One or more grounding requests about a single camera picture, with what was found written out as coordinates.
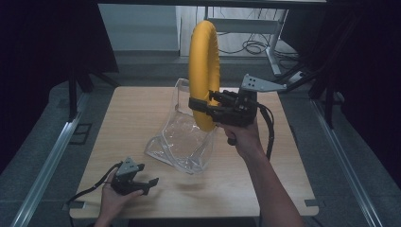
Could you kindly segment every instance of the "black curtain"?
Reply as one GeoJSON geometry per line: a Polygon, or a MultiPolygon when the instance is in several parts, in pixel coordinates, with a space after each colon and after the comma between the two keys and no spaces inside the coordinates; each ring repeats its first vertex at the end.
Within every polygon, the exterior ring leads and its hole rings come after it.
{"type": "Polygon", "coordinates": [[[0,29],[3,171],[41,116],[51,88],[75,72],[90,92],[91,70],[118,68],[98,6],[90,1],[2,1],[0,29]]]}

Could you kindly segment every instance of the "human hand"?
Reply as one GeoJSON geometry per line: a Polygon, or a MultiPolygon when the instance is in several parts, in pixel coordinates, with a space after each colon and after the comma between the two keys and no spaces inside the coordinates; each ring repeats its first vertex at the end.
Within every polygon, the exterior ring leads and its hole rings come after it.
{"type": "Polygon", "coordinates": [[[101,194],[100,214],[96,220],[95,227],[110,226],[113,219],[123,210],[124,206],[131,200],[141,196],[144,191],[138,190],[122,196],[114,191],[111,182],[117,170],[113,170],[104,183],[101,194]]]}
{"type": "Polygon", "coordinates": [[[243,159],[264,155],[256,118],[251,125],[244,128],[221,123],[217,123],[217,126],[224,129],[228,138],[236,140],[235,148],[243,159]]]}

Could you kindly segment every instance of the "wooden table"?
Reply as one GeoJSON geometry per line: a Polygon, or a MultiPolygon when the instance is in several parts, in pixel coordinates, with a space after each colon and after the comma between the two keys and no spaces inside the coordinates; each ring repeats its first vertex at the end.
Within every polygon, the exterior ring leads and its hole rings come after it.
{"type": "MultiPolygon", "coordinates": [[[[144,153],[148,140],[165,124],[172,87],[118,87],[96,139],[78,192],[92,187],[115,163],[130,156],[145,164],[135,180],[160,178],[147,196],[133,201],[121,218],[218,218],[257,217],[259,206],[251,178],[235,147],[227,144],[222,129],[215,136],[215,148],[207,169],[197,175],[178,171],[144,153]]],[[[258,101],[271,109],[275,119],[272,165],[303,216],[314,216],[318,206],[304,165],[296,148],[280,99],[276,93],[258,94],[258,101]]],[[[262,144],[267,145],[268,127],[258,116],[262,144]]],[[[73,218],[96,218],[101,188],[78,199],[82,209],[71,209],[73,218]]]]}

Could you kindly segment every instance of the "clear plastic bag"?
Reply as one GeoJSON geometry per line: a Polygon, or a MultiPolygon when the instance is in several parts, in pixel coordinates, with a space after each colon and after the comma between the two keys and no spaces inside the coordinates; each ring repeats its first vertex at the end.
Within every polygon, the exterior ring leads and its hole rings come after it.
{"type": "Polygon", "coordinates": [[[171,100],[169,118],[152,137],[145,153],[189,174],[202,173],[213,152],[212,131],[201,131],[188,107],[189,81],[178,79],[171,100]]]}

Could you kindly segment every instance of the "handheld controller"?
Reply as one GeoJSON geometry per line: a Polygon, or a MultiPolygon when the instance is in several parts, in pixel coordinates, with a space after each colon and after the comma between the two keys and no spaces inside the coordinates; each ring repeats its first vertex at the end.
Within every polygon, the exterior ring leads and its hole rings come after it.
{"type": "Polygon", "coordinates": [[[118,168],[112,180],[112,188],[120,195],[127,195],[133,191],[143,190],[147,195],[150,188],[159,182],[159,178],[153,179],[148,183],[138,183],[133,180],[136,173],[144,170],[144,164],[136,164],[132,158],[128,157],[118,168]]]}

